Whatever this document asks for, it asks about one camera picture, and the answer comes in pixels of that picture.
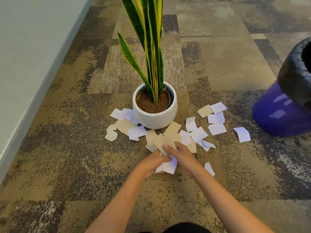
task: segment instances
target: patterned carpet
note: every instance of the patterned carpet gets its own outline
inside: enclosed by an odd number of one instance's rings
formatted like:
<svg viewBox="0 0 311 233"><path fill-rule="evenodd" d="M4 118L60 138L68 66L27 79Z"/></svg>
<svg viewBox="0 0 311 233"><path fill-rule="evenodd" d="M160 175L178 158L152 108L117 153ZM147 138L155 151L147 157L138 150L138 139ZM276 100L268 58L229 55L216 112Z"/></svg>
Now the patterned carpet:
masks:
<svg viewBox="0 0 311 233"><path fill-rule="evenodd" d="M276 232L310 232L311 135L277 138L251 108L290 49L311 35L311 0L164 0L165 81L177 92L175 121L207 129L196 111L222 101L228 130L197 146L218 180ZM104 139L114 108L132 107L142 80L123 58L119 31L143 65L120 0L94 0L0 189L1 232L83 232L150 152L144 137ZM251 142L239 143L244 126ZM128 232L160 232L182 221L225 229L180 166L143 184Z"/></svg>

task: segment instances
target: brown soil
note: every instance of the brown soil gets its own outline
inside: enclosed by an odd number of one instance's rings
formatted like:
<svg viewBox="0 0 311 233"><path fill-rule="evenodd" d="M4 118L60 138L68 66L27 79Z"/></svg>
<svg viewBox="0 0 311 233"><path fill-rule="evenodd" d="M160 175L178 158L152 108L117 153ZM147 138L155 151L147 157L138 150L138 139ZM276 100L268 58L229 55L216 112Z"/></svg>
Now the brown soil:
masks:
<svg viewBox="0 0 311 233"><path fill-rule="evenodd" d="M138 107L151 114L160 113L166 110L169 106L170 97L167 91L161 93L160 98L158 100L158 105L154 105L153 98L148 93L148 90L143 90L138 97L136 98L136 104Z"/></svg>

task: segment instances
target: hand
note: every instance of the hand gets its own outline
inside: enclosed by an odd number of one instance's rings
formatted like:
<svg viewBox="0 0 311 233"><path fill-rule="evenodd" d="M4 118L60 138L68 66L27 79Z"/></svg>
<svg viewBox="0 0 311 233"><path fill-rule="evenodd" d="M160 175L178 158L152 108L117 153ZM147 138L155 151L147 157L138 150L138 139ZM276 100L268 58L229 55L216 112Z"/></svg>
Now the hand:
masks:
<svg viewBox="0 0 311 233"><path fill-rule="evenodd" d="M175 150L173 147L165 144L163 148L171 155L173 155L178 163L183 167L188 176L193 178L193 170L198 167L202 167L200 163L196 160L193 154L190 152L186 145L181 144L178 141L175 141L176 148Z"/></svg>
<svg viewBox="0 0 311 233"><path fill-rule="evenodd" d="M155 173L155 169L158 166L171 160L172 159L166 155L160 155L160 151L157 150L141 161L136 168L141 169L146 178L149 178L152 174Z"/></svg>

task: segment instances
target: trash can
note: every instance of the trash can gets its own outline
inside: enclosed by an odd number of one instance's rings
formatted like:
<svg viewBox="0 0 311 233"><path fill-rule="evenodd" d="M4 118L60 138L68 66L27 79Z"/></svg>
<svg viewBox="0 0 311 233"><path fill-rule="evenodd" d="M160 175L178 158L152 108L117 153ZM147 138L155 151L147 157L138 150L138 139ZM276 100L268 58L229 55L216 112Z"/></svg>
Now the trash can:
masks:
<svg viewBox="0 0 311 233"><path fill-rule="evenodd" d="M253 106L253 117L267 133L291 137L311 132L311 37L285 59L277 80Z"/></svg>

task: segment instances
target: snake plant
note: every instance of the snake plant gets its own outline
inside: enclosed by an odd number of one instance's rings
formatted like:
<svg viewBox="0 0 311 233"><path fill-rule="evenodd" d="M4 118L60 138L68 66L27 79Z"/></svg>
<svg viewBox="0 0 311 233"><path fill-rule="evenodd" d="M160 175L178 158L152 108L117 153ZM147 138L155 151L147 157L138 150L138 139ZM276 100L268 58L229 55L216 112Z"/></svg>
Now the snake plant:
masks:
<svg viewBox="0 0 311 233"><path fill-rule="evenodd" d="M142 78L154 104L158 105L163 90L163 57L160 48L163 0L137 0L137 3L135 0L121 1L144 49L147 77L124 37L118 33L121 51L128 64Z"/></svg>

